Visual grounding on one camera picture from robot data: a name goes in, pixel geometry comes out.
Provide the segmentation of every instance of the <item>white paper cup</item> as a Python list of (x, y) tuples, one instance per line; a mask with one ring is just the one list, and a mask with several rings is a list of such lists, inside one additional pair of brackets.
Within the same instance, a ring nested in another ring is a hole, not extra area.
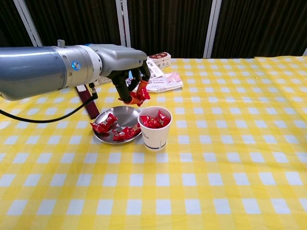
[[(158, 110), (160, 110), (165, 116), (171, 118), (169, 124), (163, 128), (147, 128), (144, 126), (141, 116), (157, 116)], [(167, 136), (169, 132), (169, 127), (173, 121), (173, 116), (170, 111), (163, 107), (152, 106), (143, 109), (139, 116), (138, 122), (141, 126), (142, 136), (144, 140), (145, 147), (150, 151), (160, 151), (165, 148), (167, 143)]]

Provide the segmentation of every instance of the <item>metal plate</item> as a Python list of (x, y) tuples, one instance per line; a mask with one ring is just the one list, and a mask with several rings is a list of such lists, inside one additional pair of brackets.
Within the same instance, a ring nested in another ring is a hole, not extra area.
[(118, 121), (116, 121), (111, 126), (110, 130), (108, 131), (108, 134), (97, 133), (95, 130), (93, 130), (93, 133), (98, 138), (98, 140), (109, 144), (121, 144), (132, 141), (136, 137), (138, 137), (142, 132), (127, 140), (113, 140), (114, 134), (112, 130), (120, 132), (127, 126), (128, 127), (134, 126), (136, 123), (138, 123), (139, 113), (140, 110), (130, 106), (117, 106), (107, 109), (98, 115), (94, 123), (103, 122), (104, 120), (106, 120), (109, 114), (113, 114), (114, 116), (116, 116), (118, 118)]

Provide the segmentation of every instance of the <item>blue logo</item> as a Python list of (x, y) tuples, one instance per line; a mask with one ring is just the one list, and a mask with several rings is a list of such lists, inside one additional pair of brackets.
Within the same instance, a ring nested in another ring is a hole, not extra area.
[(73, 61), (71, 64), (71, 67), (75, 70), (78, 71), (81, 69), (81, 64), (78, 61)]

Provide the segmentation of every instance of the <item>black cable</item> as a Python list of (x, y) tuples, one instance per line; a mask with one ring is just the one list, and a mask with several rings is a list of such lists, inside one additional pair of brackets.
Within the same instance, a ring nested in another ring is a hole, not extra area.
[(18, 117), (18, 116), (14, 116), (12, 114), (9, 114), (3, 110), (0, 109), (0, 114), (7, 116), (9, 118), (18, 120), (18, 121), (25, 121), (25, 122), (29, 122), (29, 123), (51, 123), (51, 122), (55, 122), (55, 121), (59, 121), (62, 120), (66, 117), (69, 117), (70, 115), (73, 115), (74, 113), (76, 113), (78, 110), (80, 110), (82, 107), (84, 107), (85, 105), (89, 104), (90, 102), (92, 102), (94, 99), (97, 99), (97, 95), (93, 95), (91, 96), (86, 102), (84, 102), (82, 105), (80, 105), (78, 108), (76, 108), (75, 110), (71, 111), (70, 113), (55, 118), (55, 119), (51, 119), (51, 120), (31, 120), (31, 119), (27, 119), (27, 118), (22, 118), (22, 117)]

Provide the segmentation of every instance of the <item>red candy wrapper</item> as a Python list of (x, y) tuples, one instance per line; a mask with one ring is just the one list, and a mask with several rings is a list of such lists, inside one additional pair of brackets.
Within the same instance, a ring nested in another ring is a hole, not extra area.
[(141, 116), (141, 119), (148, 128), (161, 128), (161, 123), (155, 116)]
[(171, 121), (171, 119), (165, 116), (160, 110), (158, 111), (158, 120), (162, 127), (167, 126)]
[(143, 124), (147, 128), (163, 128), (167, 126), (171, 119), (165, 116), (160, 110), (158, 111), (158, 116), (141, 116)]
[(150, 99), (149, 93), (147, 92), (145, 87), (143, 87), (139, 91), (139, 93), (130, 92), (130, 96), (134, 97), (134, 98), (137, 98), (140, 101), (140, 103), (137, 104), (139, 107), (143, 104), (143, 102), (145, 100), (149, 100)]
[(117, 117), (115, 117), (113, 114), (109, 114), (106, 120), (104, 120), (103, 122), (99, 124), (97, 123), (90, 123), (90, 124), (97, 133), (106, 133), (116, 121)]
[(121, 132), (113, 131), (113, 140), (125, 140), (134, 137), (141, 132), (140, 124), (137, 123), (133, 127), (125, 127)]

